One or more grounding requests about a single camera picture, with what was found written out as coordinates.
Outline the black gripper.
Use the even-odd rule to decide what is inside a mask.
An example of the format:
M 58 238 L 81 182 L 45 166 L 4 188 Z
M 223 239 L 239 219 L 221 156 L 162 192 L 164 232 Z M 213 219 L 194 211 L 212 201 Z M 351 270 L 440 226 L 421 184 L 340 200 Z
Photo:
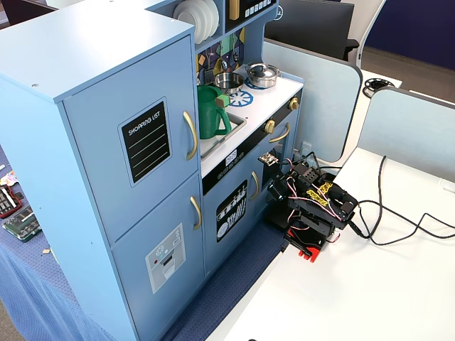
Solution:
M 283 173 L 277 173 L 272 177 L 272 182 L 267 186 L 266 202 L 269 204 L 263 214 L 267 224 L 277 225 L 280 229 L 286 229 L 288 225 L 289 207 L 285 202 L 281 202 L 291 194 L 286 179 L 287 175 Z

